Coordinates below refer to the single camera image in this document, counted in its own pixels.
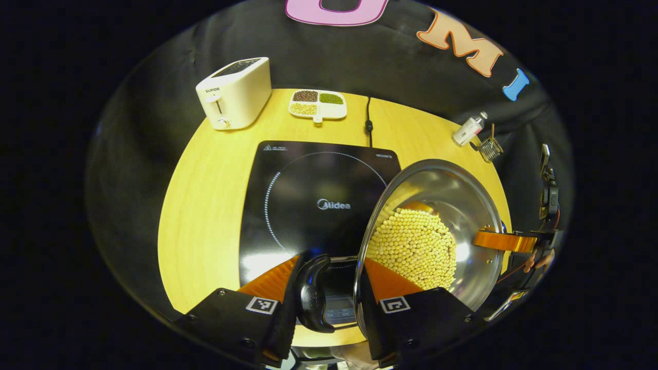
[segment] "power cord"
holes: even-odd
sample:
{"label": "power cord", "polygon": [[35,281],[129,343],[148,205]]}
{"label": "power cord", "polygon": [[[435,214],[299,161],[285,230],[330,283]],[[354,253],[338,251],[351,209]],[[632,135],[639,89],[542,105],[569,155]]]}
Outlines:
{"label": "power cord", "polygon": [[370,147],[372,147],[372,121],[370,120],[370,97],[368,96],[368,103],[366,104],[366,131],[370,136]]}

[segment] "round table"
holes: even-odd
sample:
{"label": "round table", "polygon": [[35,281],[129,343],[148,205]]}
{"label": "round table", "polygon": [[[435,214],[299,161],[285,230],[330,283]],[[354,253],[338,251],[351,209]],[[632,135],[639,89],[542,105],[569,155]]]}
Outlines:
{"label": "round table", "polygon": [[[347,116],[315,125],[288,112],[293,89],[274,89],[256,121],[234,131],[217,131],[205,119],[183,152],[164,198],[158,232],[158,259],[171,304],[187,313],[217,288],[240,288],[238,248],[245,192],[256,147],[265,140],[368,146],[367,97],[342,93]],[[438,158],[462,166],[491,195],[508,232],[512,224],[505,192],[494,166],[470,145],[451,139],[459,125],[440,117],[371,99],[372,145],[397,153],[402,169]],[[472,141],[479,144],[475,137]],[[502,272],[507,269],[506,253]],[[358,327],[332,334],[298,325],[293,346],[339,346],[364,341]]]}

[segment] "toaster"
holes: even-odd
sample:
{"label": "toaster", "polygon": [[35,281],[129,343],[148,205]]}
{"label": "toaster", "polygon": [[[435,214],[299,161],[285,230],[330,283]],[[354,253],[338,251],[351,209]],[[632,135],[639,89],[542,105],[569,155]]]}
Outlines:
{"label": "toaster", "polygon": [[265,57],[233,62],[197,85],[197,95],[215,130],[249,126],[271,93],[270,59]]}

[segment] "induction cooktop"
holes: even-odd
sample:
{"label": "induction cooktop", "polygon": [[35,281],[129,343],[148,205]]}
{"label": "induction cooktop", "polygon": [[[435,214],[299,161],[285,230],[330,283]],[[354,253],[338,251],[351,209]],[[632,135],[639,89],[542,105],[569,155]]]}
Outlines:
{"label": "induction cooktop", "polygon": [[[353,145],[265,141],[254,158],[240,230],[240,285],[300,253],[356,256],[386,185],[395,152]],[[356,262],[323,277],[325,318],[354,322]]]}

